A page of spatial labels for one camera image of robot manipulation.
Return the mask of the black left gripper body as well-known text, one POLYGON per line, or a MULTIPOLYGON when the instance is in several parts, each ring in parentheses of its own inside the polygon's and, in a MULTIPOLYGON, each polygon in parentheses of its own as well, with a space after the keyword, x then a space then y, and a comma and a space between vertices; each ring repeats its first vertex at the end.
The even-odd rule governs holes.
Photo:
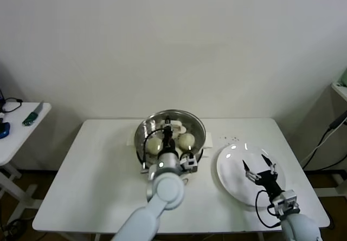
POLYGON ((176 144, 173 139, 173 131, 171 126, 165 126, 163 130, 164 138, 163 138, 163 148, 162 153, 173 153, 176 154, 176 144))

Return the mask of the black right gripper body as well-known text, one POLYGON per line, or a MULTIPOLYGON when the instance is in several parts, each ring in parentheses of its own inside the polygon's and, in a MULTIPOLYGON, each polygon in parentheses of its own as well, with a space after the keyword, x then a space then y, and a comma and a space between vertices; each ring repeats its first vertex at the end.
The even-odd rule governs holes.
POLYGON ((267 170, 258 173, 257 176, 258 177, 255 180, 255 184, 265 188, 265 191, 269 196, 269 200, 274 200, 283 192, 282 188, 277 183, 277 172, 267 170))

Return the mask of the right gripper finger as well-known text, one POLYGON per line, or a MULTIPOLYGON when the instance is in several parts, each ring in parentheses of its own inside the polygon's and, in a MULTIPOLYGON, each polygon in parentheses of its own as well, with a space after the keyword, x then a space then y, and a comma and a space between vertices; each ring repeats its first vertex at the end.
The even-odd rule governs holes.
POLYGON ((246 164, 246 162, 243 160, 243 167, 244 167, 244 170, 245 170, 245 175, 246 175, 246 178, 249 179, 250 181, 256 181, 258 179, 258 175, 253 173, 248 165, 246 164))
POLYGON ((265 155, 262 154, 261 156, 264 159, 267 166, 269 167, 269 170, 261 172, 261 176, 262 177, 270 177, 270 176, 277 177, 278 173, 277 173, 276 167, 275 167, 276 164, 272 163, 271 160, 268 157, 266 157, 265 155))

